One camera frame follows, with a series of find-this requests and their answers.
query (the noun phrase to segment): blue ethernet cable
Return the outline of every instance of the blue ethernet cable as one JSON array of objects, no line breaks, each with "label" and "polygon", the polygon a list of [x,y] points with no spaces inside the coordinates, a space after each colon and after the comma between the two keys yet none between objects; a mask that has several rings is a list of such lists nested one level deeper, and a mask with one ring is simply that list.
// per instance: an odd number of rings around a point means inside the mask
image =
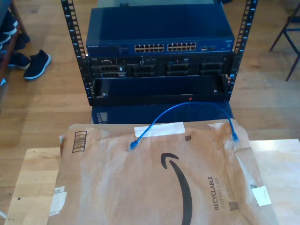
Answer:
[{"label": "blue ethernet cable", "polygon": [[239,140],[237,134],[236,134],[235,131],[234,131],[233,123],[231,122],[229,115],[228,115],[228,114],[226,113],[226,111],[225,111],[224,109],[222,109],[220,106],[218,106],[217,104],[212,103],[212,102],[184,102],[184,103],[180,103],[180,104],[178,104],[178,105],[174,105],[174,106],[168,108],[168,109],[165,110],[162,114],[160,114],[159,116],[157,116],[157,118],[150,124],[150,126],[148,126],[148,128],[142,133],[142,135],[139,136],[139,138],[136,139],[134,142],[131,142],[130,146],[128,147],[128,151],[132,151],[133,149],[136,148],[136,146],[138,145],[138,143],[139,143],[139,141],[141,140],[141,138],[145,135],[145,133],[147,133],[148,130],[150,130],[150,128],[156,123],[156,121],[157,121],[162,115],[164,115],[166,112],[168,112],[168,111],[170,111],[170,110],[172,110],[172,109],[174,109],[174,108],[176,108],[176,107],[178,107],[178,106],[182,106],[182,105],[199,105],[199,104],[200,104],[200,105],[202,105],[202,104],[212,105],[212,106],[214,106],[214,107],[220,109],[220,110],[226,115],[226,117],[227,117],[228,120],[229,120],[229,124],[230,124],[231,130],[232,130],[232,138],[233,138],[233,140],[236,141],[236,142]]}]

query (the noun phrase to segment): chair leg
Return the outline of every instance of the chair leg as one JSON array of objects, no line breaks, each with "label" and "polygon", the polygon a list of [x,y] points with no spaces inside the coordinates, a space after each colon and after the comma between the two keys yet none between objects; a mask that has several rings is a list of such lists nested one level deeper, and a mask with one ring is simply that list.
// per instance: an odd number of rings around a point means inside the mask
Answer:
[{"label": "chair leg", "polygon": [[10,10],[13,13],[15,19],[18,21],[18,24],[21,26],[21,32],[22,32],[22,34],[26,34],[27,35],[26,29],[24,27],[24,24],[22,22],[20,14],[19,14],[19,12],[17,10],[17,7],[15,6],[15,0],[11,1]]},{"label": "chair leg", "polygon": [[270,52],[273,50],[273,48],[275,47],[275,45],[277,44],[278,40],[280,39],[280,37],[282,36],[282,34],[284,33],[285,29],[287,28],[287,26],[290,24],[290,21],[288,20],[286,22],[286,24],[284,25],[284,27],[282,28],[281,32],[278,34],[276,40],[274,41],[274,43],[272,44],[272,47],[270,48]]},{"label": "chair leg", "polygon": [[285,29],[287,28],[287,26],[290,24],[290,22],[292,21],[292,19],[295,17],[295,15],[297,14],[297,12],[300,9],[300,3],[298,4],[298,6],[296,7],[295,11],[293,11],[292,15],[288,17],[286,24],[283,26],[281,32],[278,34],[276,40],[274,41],[272,47],[270,48],[270,52],[273,50],[274,46],[276,45],[276,43],[278,42],[278,40],[280,39],[280,37],[282,36],[283,32],[285,31]]},{"label": "chair leg", "polygon": [[299,59],[300,59],[300,54],[297,56],[297,58],[296,58],[294,64],[292,65],[292,68],[291,68],[291,70],[290,70],[290,73],[289,73],[289,75],[287,76],[287,78],[286,78],[285,81],[288,81],[288,80],[290,79],[290,77],[291,77],[291,75],[292,75],[292,72],[294,71],[294,69],[295,69],[295,67],[296,67],[296,65],[297,65],[297,63],[298,63],[298,61],[299,61]]}]

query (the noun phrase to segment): blue network switch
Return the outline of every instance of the blue network switch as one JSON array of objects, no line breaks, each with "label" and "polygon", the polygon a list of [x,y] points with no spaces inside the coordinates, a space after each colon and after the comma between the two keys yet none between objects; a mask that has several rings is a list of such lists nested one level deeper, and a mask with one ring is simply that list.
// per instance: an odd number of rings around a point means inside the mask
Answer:
[{"label": "blue network switch", "polygon": [[234,35],[219,4],[94,8],[90,57],[231,52]]}]

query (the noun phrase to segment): black metal chair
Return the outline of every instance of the black metal chair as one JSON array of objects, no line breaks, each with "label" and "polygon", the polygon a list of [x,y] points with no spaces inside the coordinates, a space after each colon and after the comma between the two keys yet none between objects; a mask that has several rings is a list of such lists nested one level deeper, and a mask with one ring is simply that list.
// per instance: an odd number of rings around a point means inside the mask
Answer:
[{"label": "black metal chair", "polygon": [[276,40],[274,41],[272,47],[270,48],[270,52],[272,51],[272,49],[274,48],[274,46],[276,45],[277,41],[280,39],[281,35],[284,34],[286,39],[288,40],[288,42],[291,44],[292,48],[294,49],[294,51],[297,53],[297,58],[290,70],[290,73],[289,75],[287,76],[286,80],[285,81],[288,81],[290,79],[290,76],[292,75],[292,72],[294,71],[297,63],[299,62],[299,59],[300,59],[300,52],[299,50],[297,49],[297,47],[295,46],[295,44],[293,43],[293,41],[290,39],[290,37],[288,36],[288,34],[286,33],[287,31],[300,31],[300,28],[293,28],[293,29],[287,29],[288,25],[290,23],[299,23],[300,22],[300,16],[296,16],[297,12],[299,11],[300,9],[300,3],[299,5],[296,7],[295,11],[292,13],[291,16],[289,16],[287,18],[287,22],[286,24],[284,25],[284,27],[282,28],[281,32],[279,33],[279,35],[277,36]]}]

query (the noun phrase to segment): amazon padded mailer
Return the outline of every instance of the amazon padded mailer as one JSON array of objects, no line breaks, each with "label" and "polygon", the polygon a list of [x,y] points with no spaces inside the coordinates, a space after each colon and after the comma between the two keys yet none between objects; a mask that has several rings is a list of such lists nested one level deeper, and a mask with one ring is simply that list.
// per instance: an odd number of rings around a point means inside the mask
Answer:
[{"label": "amazon padded mailer", "polygon": [[73,127],[64,139],[56,187],[67,197],[48,225],[277,225],[246,131],[228,123],[145,137]]}]

